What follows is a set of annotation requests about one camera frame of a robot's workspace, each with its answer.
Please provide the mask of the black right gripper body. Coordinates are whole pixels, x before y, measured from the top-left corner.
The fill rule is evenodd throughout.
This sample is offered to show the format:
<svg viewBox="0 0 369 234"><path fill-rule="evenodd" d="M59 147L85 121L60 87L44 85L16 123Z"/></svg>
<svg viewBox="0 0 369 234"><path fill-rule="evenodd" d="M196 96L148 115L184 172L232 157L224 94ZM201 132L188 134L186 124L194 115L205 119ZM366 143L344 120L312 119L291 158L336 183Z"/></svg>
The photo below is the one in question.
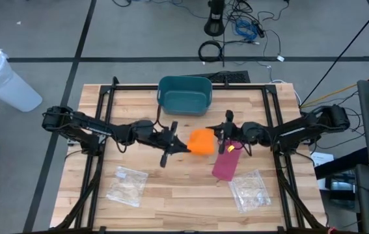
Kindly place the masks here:
<svg viewBox="0 0 369 234"><path fill-rule="evenodd" d="M225 143L226 141L232 142L238 142L240 144L240 149L244 149L246 152L248 152L248 149L245 147L246 143L242 139L242 131L240 128L238 128L234 123L234 113L231 110L227 110L225 113L225 121L221 123L221 125L224 126L223 132L223 139L219 140L219 153L225 152Z"/></svg>

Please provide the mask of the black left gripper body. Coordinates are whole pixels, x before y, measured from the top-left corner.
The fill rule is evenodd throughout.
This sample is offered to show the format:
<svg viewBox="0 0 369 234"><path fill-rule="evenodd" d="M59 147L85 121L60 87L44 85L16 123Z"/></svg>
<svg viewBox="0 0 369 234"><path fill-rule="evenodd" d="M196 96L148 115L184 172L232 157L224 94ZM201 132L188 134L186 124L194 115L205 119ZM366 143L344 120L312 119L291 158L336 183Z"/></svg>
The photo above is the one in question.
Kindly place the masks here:
<svg viewBox="0 0 369 234"><path fill-rule="evenodd" d="M161 132L152 133L152 138L155 141L156 148L163 150L163 155L160 160L160 167L164 168L167 164L171 148L174 146L175 132L178 127L178 122L173 121L170 127L164 128Z"/></svg>

